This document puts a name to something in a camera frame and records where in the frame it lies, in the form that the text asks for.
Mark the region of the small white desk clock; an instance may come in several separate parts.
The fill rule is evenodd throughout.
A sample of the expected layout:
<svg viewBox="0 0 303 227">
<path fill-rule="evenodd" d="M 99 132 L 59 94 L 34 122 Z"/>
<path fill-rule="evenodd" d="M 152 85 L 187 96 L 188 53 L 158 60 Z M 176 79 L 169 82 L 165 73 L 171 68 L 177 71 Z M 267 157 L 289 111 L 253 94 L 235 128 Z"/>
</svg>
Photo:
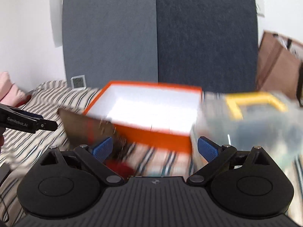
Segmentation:
<svg viewBox="0 0 303 227">
<path fill-rule="evenodd" d="M 71 87 L 75 90 L 86 89 L 85 75 L 73 76 L 71 78 Z"/>
</svg>

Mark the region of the light grey wall panel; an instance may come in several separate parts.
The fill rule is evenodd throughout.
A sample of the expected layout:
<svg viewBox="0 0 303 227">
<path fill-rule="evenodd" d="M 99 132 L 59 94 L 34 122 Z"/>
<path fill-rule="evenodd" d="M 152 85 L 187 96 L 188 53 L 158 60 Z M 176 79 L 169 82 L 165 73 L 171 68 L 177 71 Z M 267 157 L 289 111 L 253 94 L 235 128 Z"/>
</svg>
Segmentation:
<svg viewBox="0 0 303 227">
<path fill-rule="evenodd" d="M 158 81 L 156 0 L 63 0 L 66 78 Z"/>
</svg>

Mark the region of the olive striped zipper pouch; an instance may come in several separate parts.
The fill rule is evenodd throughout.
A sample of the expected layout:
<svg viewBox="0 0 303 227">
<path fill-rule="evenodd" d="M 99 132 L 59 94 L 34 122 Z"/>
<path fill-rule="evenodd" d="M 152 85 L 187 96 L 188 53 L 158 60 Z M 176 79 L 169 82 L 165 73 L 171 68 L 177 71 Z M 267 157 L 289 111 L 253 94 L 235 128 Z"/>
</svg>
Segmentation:
<svg viewBox="0 0 303 227">
<path fill-rule="evenodd" d="M 130 148 L 127 139 L 120 135 L 114 124 L 106 119 L 99 120 L 63 108 L 58 109 L 58 115 L 68 138 L 70 150 L 80 145 L 96 145 L 108 137 L 113 139 L 111 158 L 124 157 Z"/>
</svg>

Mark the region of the brown paper shopping bag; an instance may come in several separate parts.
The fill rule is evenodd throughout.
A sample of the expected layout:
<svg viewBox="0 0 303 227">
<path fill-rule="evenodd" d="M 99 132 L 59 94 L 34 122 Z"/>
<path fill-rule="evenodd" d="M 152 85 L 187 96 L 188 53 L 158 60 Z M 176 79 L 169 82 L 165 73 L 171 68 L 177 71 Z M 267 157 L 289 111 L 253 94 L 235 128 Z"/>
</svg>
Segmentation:
<svg viewBox="0 0 303 227">
<path fill-rule="evenodd" d="M 265 31 L 258 51 L 256 89 L 279 91 L 302 107 L 302 43 Z"/>
</svg>

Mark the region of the pink pillow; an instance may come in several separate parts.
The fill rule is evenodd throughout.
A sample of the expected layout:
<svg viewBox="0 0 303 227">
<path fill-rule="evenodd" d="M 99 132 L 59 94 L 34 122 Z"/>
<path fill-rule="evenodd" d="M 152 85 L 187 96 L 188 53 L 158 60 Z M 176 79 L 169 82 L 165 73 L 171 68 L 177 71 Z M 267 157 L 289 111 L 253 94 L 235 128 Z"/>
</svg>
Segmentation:
<svg viewBox="0 0 303 227">
<path fill-rule="evenodd" d="M 13 84 L 7 71 L 0 73 L 0 101 L 1 104 L 20 107 L 31 99 L 31 94 L 26 94 Z"/>
</svg>

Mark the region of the red plush toy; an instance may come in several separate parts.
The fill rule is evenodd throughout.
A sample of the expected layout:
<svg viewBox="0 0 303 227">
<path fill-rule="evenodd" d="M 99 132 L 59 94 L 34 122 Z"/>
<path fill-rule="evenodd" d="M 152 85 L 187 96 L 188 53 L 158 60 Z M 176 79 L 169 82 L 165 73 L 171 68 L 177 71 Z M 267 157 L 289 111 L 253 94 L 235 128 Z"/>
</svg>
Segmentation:
<svg viewBox="0 0 303 227">
<path fill-rule="evenodd" d="M 135 175 L 133 168 L 125 162 L 108 159 L 105 161 L 105 165 L 116 174 L 120 175 L 124 180 Z"/>
</svg>

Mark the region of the orange cardboard box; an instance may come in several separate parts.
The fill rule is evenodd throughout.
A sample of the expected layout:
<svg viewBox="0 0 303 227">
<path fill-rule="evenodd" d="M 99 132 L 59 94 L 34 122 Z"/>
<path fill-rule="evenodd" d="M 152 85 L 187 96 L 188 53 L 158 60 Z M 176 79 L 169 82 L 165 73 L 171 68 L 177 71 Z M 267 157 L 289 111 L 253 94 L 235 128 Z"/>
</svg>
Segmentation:
<svg viewBox="0 0 303 227">
<path fill-rule="evenodd" d="M 83 113 L 111 121 L 129 141 L 190 154 L 190 130 L 201 101 L 200 87 L 111 81 Z"/>
</svg>

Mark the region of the dark blue wall panel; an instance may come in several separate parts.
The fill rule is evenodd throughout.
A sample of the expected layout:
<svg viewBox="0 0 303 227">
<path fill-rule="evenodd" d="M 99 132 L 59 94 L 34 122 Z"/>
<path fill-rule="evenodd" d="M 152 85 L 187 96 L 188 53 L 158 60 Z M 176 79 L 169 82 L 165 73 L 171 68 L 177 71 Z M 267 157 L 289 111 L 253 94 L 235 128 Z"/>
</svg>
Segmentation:
<svg viewBox="0 0 303 227">
<path fill-rule="evenodd" d="M 255 0 L 156 0 L 158 79 L 217 93 L 255 89 Z"/>
</svg>

